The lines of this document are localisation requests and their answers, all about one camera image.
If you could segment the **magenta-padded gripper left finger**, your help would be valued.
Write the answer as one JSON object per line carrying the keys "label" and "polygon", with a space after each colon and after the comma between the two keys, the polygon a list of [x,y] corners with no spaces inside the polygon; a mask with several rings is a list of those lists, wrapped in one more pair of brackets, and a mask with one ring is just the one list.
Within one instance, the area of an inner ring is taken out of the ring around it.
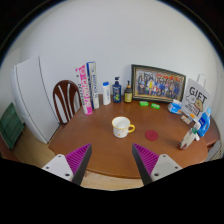
{"label": "magenta-padded gripper left finger", "polygon": [[92,145],[86,144],[67,155],[58,154],[43,170],[80,185],[92,154]]}

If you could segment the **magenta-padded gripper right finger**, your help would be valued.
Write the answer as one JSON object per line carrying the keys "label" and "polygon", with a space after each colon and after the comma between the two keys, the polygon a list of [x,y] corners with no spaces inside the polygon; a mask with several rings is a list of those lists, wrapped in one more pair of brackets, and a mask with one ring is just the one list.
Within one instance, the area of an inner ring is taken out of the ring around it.
{"label": "magenta-padded gripper right finger", "polygon": [[182,169],[167,154],[158,155],[138,144],[132,144],[132,154],[143,185],[150,184]]}

